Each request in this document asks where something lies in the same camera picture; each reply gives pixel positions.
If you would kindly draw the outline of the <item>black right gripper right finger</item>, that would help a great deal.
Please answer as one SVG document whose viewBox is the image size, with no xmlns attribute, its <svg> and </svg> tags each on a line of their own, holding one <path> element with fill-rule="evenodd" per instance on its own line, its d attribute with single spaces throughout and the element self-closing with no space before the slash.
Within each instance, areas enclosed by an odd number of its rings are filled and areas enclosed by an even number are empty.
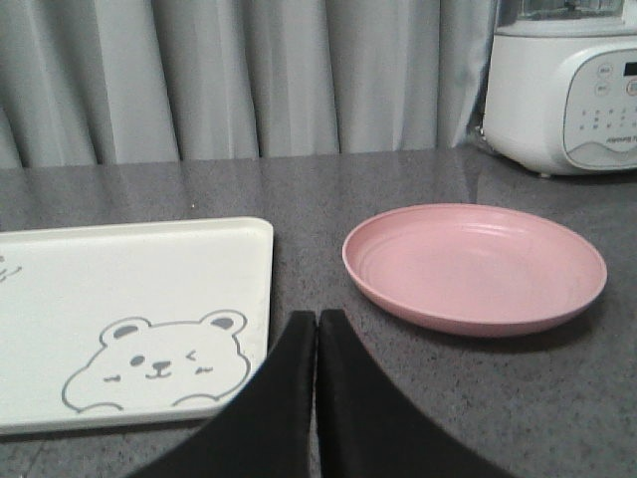
<svg viewBox="0 0 637 478">
<path fill-rule="evenodd" d="M 325 477 L 504 477 L 395 386 L 342 310 L 318 325 L 317 421 Z"/>
</svg>

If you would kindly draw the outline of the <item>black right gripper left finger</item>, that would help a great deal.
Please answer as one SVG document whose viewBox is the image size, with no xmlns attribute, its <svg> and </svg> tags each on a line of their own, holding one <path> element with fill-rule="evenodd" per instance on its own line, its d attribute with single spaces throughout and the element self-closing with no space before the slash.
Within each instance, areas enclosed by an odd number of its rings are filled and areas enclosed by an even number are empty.
<svg viewBox="0 0 637 478">
<path fill-rule="evenodd" d="M 309 477 L 316 314 L 292 312 L 259 370 L 199 431 L 134 477 Z"/>
</svg>

